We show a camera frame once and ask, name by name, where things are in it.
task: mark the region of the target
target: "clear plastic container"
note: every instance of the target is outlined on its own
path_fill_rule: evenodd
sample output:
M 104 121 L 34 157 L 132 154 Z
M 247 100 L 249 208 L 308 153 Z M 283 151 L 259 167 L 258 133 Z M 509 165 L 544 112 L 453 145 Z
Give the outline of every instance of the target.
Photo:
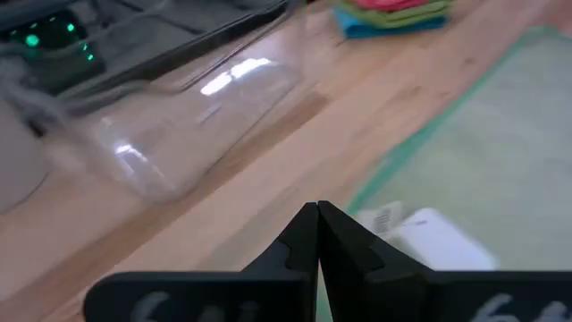
M 48 61 L 80 53 L 84 62 L 78 68 L 86 70 L 103 57 L 104 72 L 87 77 L 55 97 L 27 86 L 27 78 L 18 77 L 21 61 L 12 60 L 8 64 L 16 65 L 17 72 L 4 77 L 4 92 L 24 115 L 62 125 L 90 161 L 114 179 L 146 199 L 172 200 L 194 187 L 233 144 L 300 83 L 304 17 L 297 11 L 298 1 L 278 4 L 282 15 L 231 42 L 240 30 L 234 29 L 234 34 L 221 32 L 233 28 L 231 21 L 225 25 L 221 17 L 217 18 L 221 23 L 209 27 L 212 30 L 189 32 L 192 27 L 185 26 L 181 15 L 172 15 L 182 11 L 180 2 L 152 3 L 139 11 L 131 8 L 130 14 L 90 32 L 89 38 L 38 54 L 37 61 Z M 242 19 L 260 15 L 268 20 L 268 6 L 263 9 L 248 12 Z M 166 32 L 168 29 L 178 30 L 181 35 Z M 187 38 L 182 30 L 189 34 Z M 168 43 L 161 46 L 159 54 L 155 45 L 149 45 L 157 39 Z M 199 49 L 219 48 L 196 57 L 197 50 L 189 50 L 190 44 Z M 155 52 L 144 50 L 147 47 Z M 185 50 L 186 55 L 195 56 L 192 61 L 185 61 L 185 66 L 159 80 L 130 80 L 103 89 L 116 81 L 117 75 L 121 78 L 133 72 L 133 66 L 146 68 L 138 64 L 173 52 L 178 53 L 180 61 Z

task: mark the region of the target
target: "green cloth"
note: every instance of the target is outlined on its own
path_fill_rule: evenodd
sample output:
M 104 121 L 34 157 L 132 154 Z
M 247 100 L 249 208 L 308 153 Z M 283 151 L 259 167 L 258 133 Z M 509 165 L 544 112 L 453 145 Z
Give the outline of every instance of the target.
M 500 270 L 572 269 L 572 39 L 534 28 L 383 159 L 348 214 L 436 208 Z
M 377 10 L 364 9 L 351 2 L 351 0 L 336 0 L 336 6 L 339 10 L 350 14 L 359 21 L 378 28 L 400 28 L 443 17 L 447 15 L 451 3 L 451 0 L 437 0 L 393 13 L 384 13 Z

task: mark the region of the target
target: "folded cloth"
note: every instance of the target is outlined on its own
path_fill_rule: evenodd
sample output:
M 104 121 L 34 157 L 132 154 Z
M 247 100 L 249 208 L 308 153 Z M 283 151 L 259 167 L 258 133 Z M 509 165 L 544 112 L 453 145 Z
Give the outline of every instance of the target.
M 427 0 L 354 0 L 364 9 L 392 12 L 426 4 Z
M 334 10 L 334 14 L 338 21 L 338 26 L 340 26 L 341 31 L 344 33 L 346 38 L 349 39 L 360 39 L 360 38 L 371 38 L 384 35 L 396 35 L 420 30 L 431 30 L 437 29 L 445 25 L 447 19 L 445 17 L 433 18 L 429 21 L 418 22 L 407 27 L 392 28 L 392 29 L 380 29 L 372 27 L 368 24 L 363 23 L 350 16 L 349 14 Z
M 352 0 L 336 0 L 335 3 L 339 10 L 377 28 L 400 28 L 443 17 L 451 5 L 450 0 L 437 0 L 394 13 L 384 13 L 361 8 Z

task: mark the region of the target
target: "wooden table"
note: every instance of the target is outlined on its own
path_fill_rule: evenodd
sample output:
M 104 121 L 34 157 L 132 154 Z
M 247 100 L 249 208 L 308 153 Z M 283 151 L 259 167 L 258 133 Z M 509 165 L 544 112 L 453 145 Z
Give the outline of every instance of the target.
M 172 204 L 147 204 L 47 137 L 50 175 L 0 215 L 0 321 L 82 320 L 86 289 L 116 271 L 241 269 L 304 202 L 346 205 L 529 26 L 572 30 L 568 0 L 458 0 L 453 12 L 442 30 L 346 41 L 329 5 L 312 4 L 307 81 Z

